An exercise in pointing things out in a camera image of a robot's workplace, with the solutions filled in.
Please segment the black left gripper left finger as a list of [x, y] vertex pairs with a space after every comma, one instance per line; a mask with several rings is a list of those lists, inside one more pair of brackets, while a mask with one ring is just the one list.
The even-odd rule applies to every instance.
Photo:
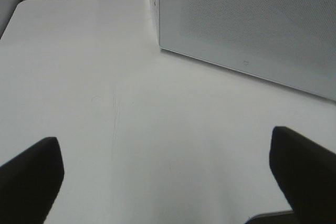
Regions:
[[44, 223], [65, 175], [56, 137], [46, 137], [1, 166], [1, 223]]

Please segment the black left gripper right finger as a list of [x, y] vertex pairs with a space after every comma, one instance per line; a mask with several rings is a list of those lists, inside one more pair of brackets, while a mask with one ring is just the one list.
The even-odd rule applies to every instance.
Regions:
[[335, 223], [335, 153], [276, 126], [269, 166], [300, 223]]

